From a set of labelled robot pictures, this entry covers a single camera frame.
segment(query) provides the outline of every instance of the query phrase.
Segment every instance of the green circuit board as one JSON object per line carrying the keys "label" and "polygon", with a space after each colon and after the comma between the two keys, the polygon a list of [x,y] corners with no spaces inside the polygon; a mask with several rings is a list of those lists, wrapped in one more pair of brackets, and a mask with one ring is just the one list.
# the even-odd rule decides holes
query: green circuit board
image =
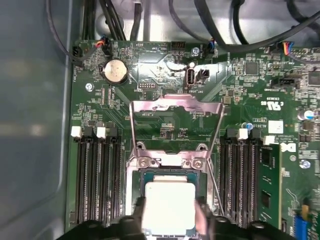
{"label": "green circuit board", "polygon": [[[76,46],[78,51],[86,52],[94,44],[84,40]],[[303,65],[269,48],[239,54],[225,53],[219,48],[208,54],[206,48],[206,44],[200,43],[112,41],[109,55],[98,49],[83,66],[73,68],[70,126],[91,127],[93,131],[97,127],[106,127],[111,132],[117,129],[118,148],[111,146],[108,154],[118,156],[119,161],[109,165],[106,180],[109,196],[115,187],[113,170],[118,171],[117,200],[113,201],[117,211],[112,215],[117,217],[124,214],[126,162],[132,153],[129,103],[153,101],[166,94],[191,94],[200,102],[223,103],[225,115],[211,156],[217,181],[220,141],[227,129],[238,131],[244,123],[250,123],[260,130],[261,142],[274,136],[277,145],[269,146],[272,165],[263,166],[261,157],[257,163],[261,169],[257,182],[261,184],[256,189],[256,218],[277,228],[283,219],[286,231],[293,235],[294,216],[306,199],[310,209],[320,209],[320,71],[316,65]],[[317,49],[307,48],[295,48],[293,52],[310,60],[320,54]],[[121,85],[112,85],[101,75],[101,65],[110,59],[121,60],[128,68],[128,79]],[[190,63],[195,64],[195,73],[209,70],[210,77],[203,84],[186,87],[183,69]],[[290,79],[294,84],[279,85],[279,79]],[[298,115],[308,110],[314,117],[300,120]],[[167,153],[194,150],[200,143],[209,144],[217,122],[217,116],[203,112],[190,114],[176,107],[165,113],[139,112],[135,114],[136,139],[147,149]],[[67,230],[76,221],[79,151],[78,142],[70,140]],[[99,178],[90,183],[92,188]],[[262,191],[269,191],[265,194],[270,199],[261,200]]]}

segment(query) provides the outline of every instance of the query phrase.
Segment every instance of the white label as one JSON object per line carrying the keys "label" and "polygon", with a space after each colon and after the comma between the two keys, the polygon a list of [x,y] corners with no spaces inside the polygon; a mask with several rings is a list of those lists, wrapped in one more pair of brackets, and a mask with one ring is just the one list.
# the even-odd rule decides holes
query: white label
{"label": "white label", "polygon": [[269,134],[283,134],[284,122],[283,121],[268,121],[268,133]]}

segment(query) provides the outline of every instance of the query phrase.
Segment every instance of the screw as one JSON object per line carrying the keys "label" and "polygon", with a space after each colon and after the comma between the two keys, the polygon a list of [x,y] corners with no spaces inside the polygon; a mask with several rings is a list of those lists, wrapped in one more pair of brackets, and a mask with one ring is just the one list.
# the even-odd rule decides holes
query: screw
{"label": "screw", "polygon": [[87,90],[88,92],[92,92],[94,89],[94,85],[90,82],[88,82],[86,85],[85,85],[85,90]]}
{"label": "screw", "polygon": [[203,166],[203,162],[201,160],[194,160],[193,161],[193,167],[195,169],[201,169]]}
{"label": "screw", "polygon": [[150,166],[150,161],[147,157],[141,157],[138,160],[138,164],[141,168],[147,168]]}
{"label": "screw", "polygon": [[261,223],[255,222],[252,224],[256,229],[264,229],[265,226],[263,226]]}
{"label": "screw", "polygon": [[302,169],[309,169],[311,167],[311,163],[307,160],[300,161],[300,168]]}
{"label": "screw", "polygon": [[193,56],[198,56],[200,54],[200,49],[198,47],[194,47],[191,50]]}

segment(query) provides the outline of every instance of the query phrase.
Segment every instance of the gray cable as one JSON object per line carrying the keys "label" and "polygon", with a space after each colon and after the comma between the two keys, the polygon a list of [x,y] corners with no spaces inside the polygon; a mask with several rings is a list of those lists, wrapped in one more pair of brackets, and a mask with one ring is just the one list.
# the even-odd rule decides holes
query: gray cable
{"label": "gray cable", "polygon": [[90,58],[90,56],[97,50],[97,47],[94,46],[82,57],[77,57],[77,56],[72,55],[65,48],[64,44],[61,42],[61,40],[60,40],[60,38],[58,36],[57,30],[55,28],[54,21],[53,21],[53,18],[52,18],[52,13],[51,13],[51,0],[45,0],[45,12],[46,12],[47,21],[49,23],[49,28],[50,28],[50,31],[51,31],[51,33],[53,35],[53,38],[54,38],[55,42],[57,43],[59,49],[65,55],[67,55],[71,60],[73,60],[75,62],[83,62],[84,60]]}

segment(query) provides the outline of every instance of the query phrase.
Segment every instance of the integrated circuit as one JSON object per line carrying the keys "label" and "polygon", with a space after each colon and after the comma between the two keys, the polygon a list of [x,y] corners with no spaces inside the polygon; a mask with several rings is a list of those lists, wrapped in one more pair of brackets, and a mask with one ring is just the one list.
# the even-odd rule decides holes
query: integrated circuit
{"label": "integrated circuit", "polygon": [[320,86],[320,71],[310,71],[308,73],[308,84],[310,86]]}
{"label": "integrated circuit", "polygon": [[246,75],[258,75],[259,65],[255,61],[247,61],[244,65],[244,71]]}

